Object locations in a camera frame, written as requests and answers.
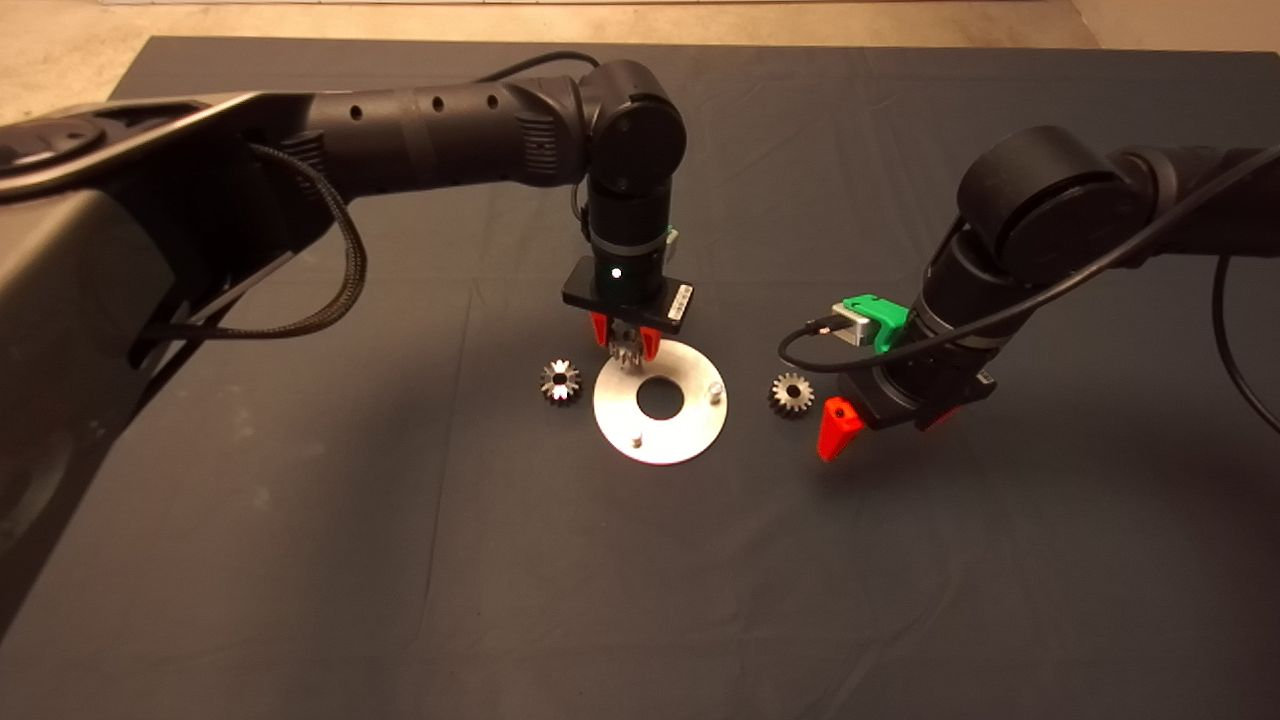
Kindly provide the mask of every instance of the table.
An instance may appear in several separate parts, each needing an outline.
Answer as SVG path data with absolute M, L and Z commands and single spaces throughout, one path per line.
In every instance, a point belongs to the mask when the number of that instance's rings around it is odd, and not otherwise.
M 155 38 L 116 96 L 443 83 L 545 49 Z M 589 402 L 538 396 L 547 360 L 602 361 L 558 301 L 567 191 L 361 200 L 348 319 L 206 347 L 113 450 L 0 644 L 0 716 L 1275 714 L 1280 443 L 1217 364 L 1208 260 L 1105 275 L 1029 323 L 989 401 L 832 465 L 817 415 L 764 395 L 835 299 L 914 297 L 1002 136 L 1276 142 L 1276 56 L 580 49 L 649 64 L 689 124 L 672 274 L 726 379 L 718 442 L 639 465 Z M 340 263 L 323 240 L 230 322 L 308 311 Z M 1280 398 L 1275 265 L 1238 265 L 1238 354 Z

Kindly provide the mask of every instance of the floor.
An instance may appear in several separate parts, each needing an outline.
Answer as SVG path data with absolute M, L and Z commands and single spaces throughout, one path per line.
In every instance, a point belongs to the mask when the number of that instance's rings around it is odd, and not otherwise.
M 1276 47 L 1280 33 L 1272 29 L 1280 27 L 1280 3 L 1275 8 L 1272 3 L 104 6 L 96 0 L 0 0 L 6 36 L 0 54 L 0 96 L 5 99 L 0 123 L 106 97 L 152 35 L 961 47 L 1233 47 L 1233 42 L 1249 42 L 1249 47 Z M 1236 22 L 1240 17 L 1253 22 Z M 1202 42 L 1198 27 L 1210 28 L 1211 37 Z

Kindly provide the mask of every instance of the metal disc with hole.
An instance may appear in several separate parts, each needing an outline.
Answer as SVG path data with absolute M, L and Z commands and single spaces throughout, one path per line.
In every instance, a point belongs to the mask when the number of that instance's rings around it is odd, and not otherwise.
M 685 402 L 675 416 L 655 420 L 636 401 L 650 378 L 676 383 Z M 609 360 L 595 379 L 595 423 L 618 452 L 650 465 L 673 465 L 710 447 L 724 427 L 728 392 L 716 365 L 687 345 L 663 340 L 643 366 Z

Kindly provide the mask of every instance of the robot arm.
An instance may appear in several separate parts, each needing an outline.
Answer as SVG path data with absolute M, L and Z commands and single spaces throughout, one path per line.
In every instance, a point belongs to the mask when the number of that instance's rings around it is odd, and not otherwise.
M 602 345 L 621 323 L 678 332 L 687 286 L 663 258 L 685 140 L 657 78 L 626 60 L 581 81 L 110 102 L 0 128 L 0 629 L 166 379 L 169 340 L 197 347 L 201 320 L 344 202 L 585 178 L 591 254 L 564 301 L 603 320 Z
M 838 407 L 840 418 L 824 416 L 828 434 L 833 425 L 856 432 L 860 425 L 914 423 L 927 429 L 956 407 L 991 396 L 996 382 L 986 366 L 1034 307 L 997 323 L 988 319 L 1020 304 L 1039 306 L 1037 299 L 1060 283 L 1083 282 L 1076 275 L 1087 269 L 1112 266 L 1093 265 L 1139 233 L 1149 237 L 1117 264 L 1138 266 L 1160 254 L 1280 256 L 1280 164 L 1274 155 L 1130 147 L 1103 159 L 1061 128 L 1019 132 L 965 173 L 960 215 L 925 266 L 909 310 L 860 296 L 837 305 L 837 314 L 814 328 L 855 345 L 870 343 L 873 334 L 887 340 L 877 346 L 884 361 L 796 363 L 786 350 L 790 342 L 781 354 L 801 368 L 838 373 L 847 406 Z M 1188 200 L 1193 209 L 1183 205 Z M 1180 217 L 1170 222 L 1175 210 Z M 877 304 L 899 313 L 876 313 Z M 858 313 L 861 307 L 868 311 Z M 986 327 L 938 342 L 973 323 Z M 829 443 L 826 459 L 835 457 L 837 446 Z

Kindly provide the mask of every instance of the cable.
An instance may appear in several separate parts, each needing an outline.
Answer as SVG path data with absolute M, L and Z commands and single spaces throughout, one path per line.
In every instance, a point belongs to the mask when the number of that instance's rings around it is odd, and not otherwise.
M 1231 258 L 1222 255 L 1217 259 L 1217 268 L 1213 270 L 1213 341 L 1217 343 L 1217 356 L 1222 359 L 1222 369 L 1226 370 L 1226 377 L 1231 379 L 1235 389 L 1240 392 L 1240 397 L 1249 404 L 1249 407 L 1258 414 L 1258 418 L 1262 418 L 1263 423 L 1280 433 L 1280 418 L 1276 418 L 1275 413 L 1267 410 L 1267 406 L 1262 404 L 1262 400 L 1249 387 L 1248 380 L 1244 379 L 1244 374 L 1240 373 L 1240 366 L 1235 364 L 1231 343 L 1226 338 L 1222 297 L 1226 295 L 1226 270 L 1230 265 Z
M 579 60 L 591 65 L 593 68 L 599 68 L 600 61 L 595 58 L 588 55 L 586 53 L 579 53 L 577 50 L 556 50 L 553 53 L 543 53 L 541 55 L 534 55 L 532 58 L 521 60 L 515 65 L 508 65 L 500 70 L 494 70 L 481 78 L 476 78 L 474 82 L 495 82 L 499 79 L 506 79 L 516 73 L 522 73 L 530 68 L 536 68 L 538 65 L 545 65 L 547 63 L 554 63 L 557 60 Z
M 250 143 L 250 150 L 253 155 L 264 160 L 276 163 L 298 176 L 302 176 L 307 182 L 315 186 L 320 197 L 324 199 L 325 205 L 329 206 L 329 213 L 333 214 L 334 223 L 342 232 L 342 237 L 347 245 L 347 263 L 342 278 L 342 287 L 338 288 L 338 293 L 334 295 L 333 300 L 325 304 L 324 307 L 316 310 L 306 318 L 302 318 L 301 320 L 285 325 L 265 329 L 239 329 L 191 324 L 152 324 L 143 328 L 143 338 L 205 341 L 280 340 L 302 337 L 333 325 L 348 311 L 351 311 L 351 309 L 356 305 L 356 300 L 360 299 L 360 293 L 365 288 L 365 278 L 369 270 L 367 256 L 365 254 L 365 243 L 360 238 L 360 232 L 356 231 L 356 223 L 352 222 L 351 214 L 347 211 L 347 205 L 343 202 L 342 196 L 338 195 L 338 191 L 334 190 L 324 174 L 302 160 L 262 145 Z
M 936 347 L 942 347 L 943 345 L 977 334 L 987 328 L 1020 318 L 1057 300 L 1059 297 L 1062 297 L 1100 275 L 1103 270 L 1123 263 L 1130 255 L 1153 246 L 1165 233 L 1176 228 L 1187 219 L 1188 215 L 1198 210 L 1206 202 L 1235 187 L 1257 170 L 1271 165 L 1276 160 L 1280 160 L 1280 146 L 1274 146 L 1258 152 L 1249 160 L 1240 163 L 1235 168 L 1231 168 L 1230 170 L 1204 183 L 1202 187 L 1188 195 L 1181 202 L 1170 208 L 1167 213 L 1157 218 L 1153 223 L 1138 231 L 1133 237 L 1117 245 L 1111 251 L 1101 255 L 1084 268 L 1080 268 L 1070 277 L 1044 288 L 1021 302 L 1010 305 L 1009 307 L 1005 307 L 998 313 L 992 313 L 986 318 L 980 318 L 927 340 L 896 347 L 882 355 L 873 355 L 870 357 L 846 363 L 810 363 L 790 354 L 791 345 L 801 337 L 829 332 L 831 328 L 826 328 L 822 324 L 822 320 L 812 320 L 806 323 L 804 328 L 794 331 L 782 338 L 782 342 L 778 343 L 778 357 L 796 368 L 809 370 L 812 373 L 847 373 L 915 357 L 916 355 L 928 352 Z
M 568 206 L 573 210 L 573 219 L 582 222 L 582 206 L 577 204 L 577 188 L 581 187 L 582 182 L 579 181 L 573 183 L 573 187 L 568 191 Z
M 230 302 L 219 307 L 215 313 L 210 314 L 207 318 L 205 318 L 205 322 L 201 324 L 210 328 L 218 325 L 218 323 L 220 323 L 221 319 L 225 318 L 227 314 L 232 311 L 232 307 L 234 307 L 237 302 L 239 302 L 238 297 L 233 299 Z M 142 411 L 147 407 L 147 405 L 150 405 L 151 401 L 155 400 L 157 395 L 160 395 L 160 391 L 164 389 L 166 384 L 169 384 L 169 380 L 172 380 L 173 377 L 178 374 L 178 370 L 183 369 L 187 365 L 187 361 L 191 360 L 191 357 L 196 354 L 196 351 L 200 350 L 204 345 L 205 341 L 202 340 L 188 340 L 187 342 L 182 343 L 182 347 L 179 347 L 173 354 L 173 356 L 169 357 L 169 360 L 165 361 L 165 364 L 161 365 L 155 372 L 155 374 L 151 375 L 151 379 L 147 380 L 146 387 L 142 388 L 142 396 L 138 398 L 138 404 L 133 406 L 133 418 L 137 418 L 138 415 L 142 414 Z

